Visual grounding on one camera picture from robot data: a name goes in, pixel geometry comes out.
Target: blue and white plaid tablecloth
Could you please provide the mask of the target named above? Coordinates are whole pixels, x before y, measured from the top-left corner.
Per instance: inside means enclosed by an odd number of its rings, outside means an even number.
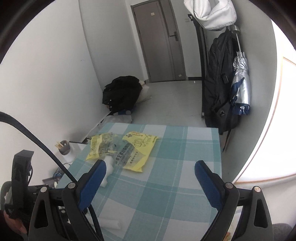
[[[102,229],[105,241],[200,240],[214,219],[212,208],[194,174],[204,160],[221,176],[221,151],[217,129],[183,126],[107,123],[100,133],[137,131],[158,136],[142,173],[114,165],[105,188],[92,205],[100,218],[119,220],[120,230]],[[88,144],[69,171],[78,180],[90,170],[85,162]],[[70,182],[65,175],[58,188]]]

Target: door handle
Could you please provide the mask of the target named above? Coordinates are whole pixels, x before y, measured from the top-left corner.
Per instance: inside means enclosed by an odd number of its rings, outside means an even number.
[[[175,36],[175,40],[178,41],[178,35],[177,35],[177,32],[174,32],[174,35],[170,35],[170,37],[173,37]]]

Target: black backpack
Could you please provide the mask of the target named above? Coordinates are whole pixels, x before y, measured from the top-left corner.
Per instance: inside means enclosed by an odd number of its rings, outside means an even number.
[[[204,81],[205,123],[207,127],[218,128],[220,135],[225,131],[230,133],[239,123],[239,116],[232,114],[230,105],[230,88],[235,74],[233,61],[237,51],[237,40],[228,29],[214,39],[210,48]]]

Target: umbrella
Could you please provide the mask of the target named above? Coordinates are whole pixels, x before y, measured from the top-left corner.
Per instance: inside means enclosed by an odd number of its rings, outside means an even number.
[[[245,57],[244,52],[241,51],[237,33],[236,36],[239,52],[237,52],[237,56],[234,58],[233,62],[235,75],[230,90],[232,112],[236,115],[247,115],[250,112],[251,83],[248,74],[249,69],[247,58]]]

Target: metal screw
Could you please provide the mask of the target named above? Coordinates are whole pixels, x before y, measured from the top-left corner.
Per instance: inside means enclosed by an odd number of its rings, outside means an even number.
[[[260,188],[260,187],[254,187],[254,190],[255,190],[256,192],[261,192],[261,188]]]
[[[233,184],[232,183],[225,183],[225,186],[229,189],[233,188]]]
[[[72,189],[72,188],[74,188],[74,187],[75,187],[75,183],[69,183],[69,184],[68,184],[68,188]]]
[[[46,192],[47,191],[47,187],[42,187],[41,189],[40,189],[40,192]]]

